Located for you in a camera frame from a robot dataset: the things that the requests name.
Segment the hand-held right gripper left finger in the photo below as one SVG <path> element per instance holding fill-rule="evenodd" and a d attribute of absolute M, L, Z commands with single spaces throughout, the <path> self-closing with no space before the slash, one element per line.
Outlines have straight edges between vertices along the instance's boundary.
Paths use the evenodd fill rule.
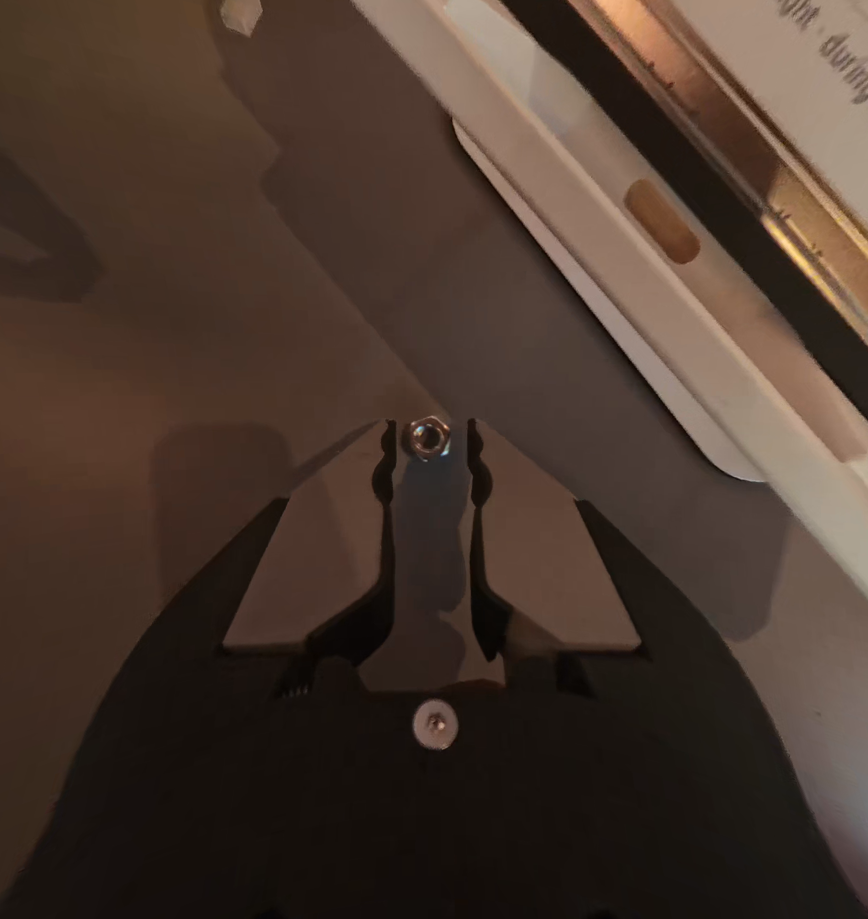
<path fill-rule="evenodd" d="M 397 459 L 396 424 L 382 419 L 295 488 L 225 650 L 361 664 L 381 648 L 394 625 Z"/>

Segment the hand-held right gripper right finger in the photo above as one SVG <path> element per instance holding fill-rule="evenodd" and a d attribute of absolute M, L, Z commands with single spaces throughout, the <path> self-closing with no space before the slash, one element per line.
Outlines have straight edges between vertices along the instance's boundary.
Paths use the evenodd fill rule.
<path fill-rule="evenodd" d="M 467 464 L 473 633 L 485 659 L 638 649 L 575 496 L 475 418 Z"/>

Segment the steel hex nut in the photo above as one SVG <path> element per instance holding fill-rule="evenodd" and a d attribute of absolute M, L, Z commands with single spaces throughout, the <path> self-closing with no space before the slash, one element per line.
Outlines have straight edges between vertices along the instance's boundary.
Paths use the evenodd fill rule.
<path fill-rule="evenodd" d="M 402 435 L 404 450 L 422 462 L 445 458 L 451 451 L 451 427 L 435 415 L 413 420 Z"/>

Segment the wooden document stand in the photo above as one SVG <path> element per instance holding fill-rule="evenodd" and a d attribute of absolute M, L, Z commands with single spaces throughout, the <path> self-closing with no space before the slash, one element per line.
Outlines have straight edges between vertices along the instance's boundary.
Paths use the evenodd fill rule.
<path fill-rule="evenodd" d="M 868 598 L 868 421 L 560 63 L 489 2 L 355 2 L 703 453 Z"/>

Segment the printed instruction sheet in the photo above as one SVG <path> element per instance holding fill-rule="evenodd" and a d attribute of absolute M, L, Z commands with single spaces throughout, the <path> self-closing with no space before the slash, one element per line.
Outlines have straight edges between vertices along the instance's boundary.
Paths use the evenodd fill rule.
<path fill-rule="evenodd" d="M 868 234 L 868 2 L 675 7 Z"/>

